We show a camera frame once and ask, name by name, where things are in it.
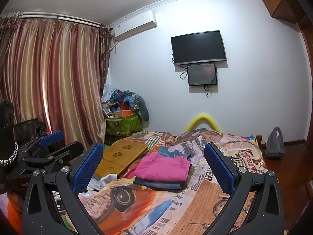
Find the grey backpack on floor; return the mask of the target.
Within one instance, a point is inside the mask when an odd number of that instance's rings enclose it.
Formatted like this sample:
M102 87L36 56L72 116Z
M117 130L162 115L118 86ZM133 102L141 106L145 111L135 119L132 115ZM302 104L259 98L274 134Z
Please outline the grey backpack on floor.
M275 127L266 142L264 151L265 157L268 159L281 159L285 156L285 146L283 135L279 127Z

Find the green storage basket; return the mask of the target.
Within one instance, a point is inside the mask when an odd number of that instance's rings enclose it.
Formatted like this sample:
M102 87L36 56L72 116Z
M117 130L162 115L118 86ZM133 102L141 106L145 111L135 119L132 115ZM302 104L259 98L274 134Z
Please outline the green storage basket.
M142 121L137 113L126 117L106 119L106 133L112 136L128 137L142 129Z

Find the striped pink gold curtain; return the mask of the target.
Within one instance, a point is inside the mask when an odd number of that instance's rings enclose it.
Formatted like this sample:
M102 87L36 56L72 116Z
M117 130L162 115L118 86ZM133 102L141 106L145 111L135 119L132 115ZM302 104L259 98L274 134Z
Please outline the striped pink gold curtain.
M111 39L108 25L2 16L1 98L14 105L15 123L36 118L66 143L103 143Z

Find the white crumpled paper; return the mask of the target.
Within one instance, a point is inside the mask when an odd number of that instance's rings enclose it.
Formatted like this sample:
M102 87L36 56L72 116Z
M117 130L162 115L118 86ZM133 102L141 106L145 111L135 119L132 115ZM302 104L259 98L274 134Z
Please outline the white crumpled paper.
M104 177L99 177L98 175L94 175L87 185L87 190L91 191L100 191L110 182L116 181L118 178L117 174L108 174Z

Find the wooden wall cabinet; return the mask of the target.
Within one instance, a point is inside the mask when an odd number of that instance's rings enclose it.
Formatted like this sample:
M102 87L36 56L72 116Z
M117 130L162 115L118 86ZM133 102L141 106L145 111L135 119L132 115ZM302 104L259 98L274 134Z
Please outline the wooden wall cabinet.
M299 23L306 15L298 0L262 0L272 18Z

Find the yellow foam pool noodle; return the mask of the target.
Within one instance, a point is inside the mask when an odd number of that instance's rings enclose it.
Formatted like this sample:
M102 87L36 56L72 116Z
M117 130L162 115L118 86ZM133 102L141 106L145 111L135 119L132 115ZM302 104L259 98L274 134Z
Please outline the yellow foam pool noodle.
M199 126L200 124L206 124L209 126L210 129L217 131L217 132L221 132L220 128L218 127L218 125L216 124L216 122L207 114L200 114L198 116L196 116L192 122L187 126L187 128L185 129L185 132L190 132L191 130L195 129L197 126Z

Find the pile of clothes on basket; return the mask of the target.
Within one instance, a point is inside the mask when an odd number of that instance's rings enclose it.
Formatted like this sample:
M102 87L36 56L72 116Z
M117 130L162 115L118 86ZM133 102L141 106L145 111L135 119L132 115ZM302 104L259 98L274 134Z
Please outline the pile of clothes on basket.
M137 93L123 90L104 84L102 89L101 104L102 109L115 113L122 111L122 104L126 105L127 110L137 113L141 120L149 121L150 115L144 99Z

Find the folded blue jeans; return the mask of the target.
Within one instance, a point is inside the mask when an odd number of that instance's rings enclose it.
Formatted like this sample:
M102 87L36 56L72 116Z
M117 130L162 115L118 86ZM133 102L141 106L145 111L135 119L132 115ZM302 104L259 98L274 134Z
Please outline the folded blue jeans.
M185 154L178 150L174 150L170 152L166 147L161 146L157 152L161 156L174 158L177 156L184 156L191 162L191 155L189 153ZM153 189L163 189L163 190L181 190L181 184L183 182L163 182L163 181L152 181L152 180L145 180L138 177L135 177L134 180L135 184L143 185Z

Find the pink pants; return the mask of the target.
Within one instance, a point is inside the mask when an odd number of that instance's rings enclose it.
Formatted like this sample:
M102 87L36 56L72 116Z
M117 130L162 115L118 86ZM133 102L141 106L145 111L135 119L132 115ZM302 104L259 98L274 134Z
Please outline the pink pants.
M134 176L152 181L184 182L190 166L191 162L184 156L169 158L152 153L141 159Z

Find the white air conditioner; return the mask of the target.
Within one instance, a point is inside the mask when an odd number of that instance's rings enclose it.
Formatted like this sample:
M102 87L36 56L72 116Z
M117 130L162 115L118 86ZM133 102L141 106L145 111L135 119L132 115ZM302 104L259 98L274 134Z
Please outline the white air conditioner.
M120 42L156 27L156 15L151 10L135 16L127 16L111 25L113 41Z

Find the black wall television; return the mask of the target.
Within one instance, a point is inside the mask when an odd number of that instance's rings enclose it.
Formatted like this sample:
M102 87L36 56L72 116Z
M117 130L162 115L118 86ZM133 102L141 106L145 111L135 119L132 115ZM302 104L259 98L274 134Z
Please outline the black wall television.
M175 65L226 61L226 52L219 30L171 37Z

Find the olive green folded garment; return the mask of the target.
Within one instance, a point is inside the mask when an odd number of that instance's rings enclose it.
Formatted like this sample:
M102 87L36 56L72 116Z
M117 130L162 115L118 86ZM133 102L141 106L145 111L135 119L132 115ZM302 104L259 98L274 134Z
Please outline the olive green folded garment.
M185 190L187 187L188 187L188 184L189 182L191 181L191 178L192 178L192 175L194 173L194 167L191 165L189 167L189 171L188 171L188 176L187 176L187 180L184 181L182 184L181 184L181 190Z

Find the small black wall monitor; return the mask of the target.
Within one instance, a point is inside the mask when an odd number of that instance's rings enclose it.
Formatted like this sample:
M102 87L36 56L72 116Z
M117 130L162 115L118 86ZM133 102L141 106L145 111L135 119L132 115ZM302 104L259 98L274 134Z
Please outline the small black wall monitor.
M218 84L215 63L188 65L187 76L190 87Z

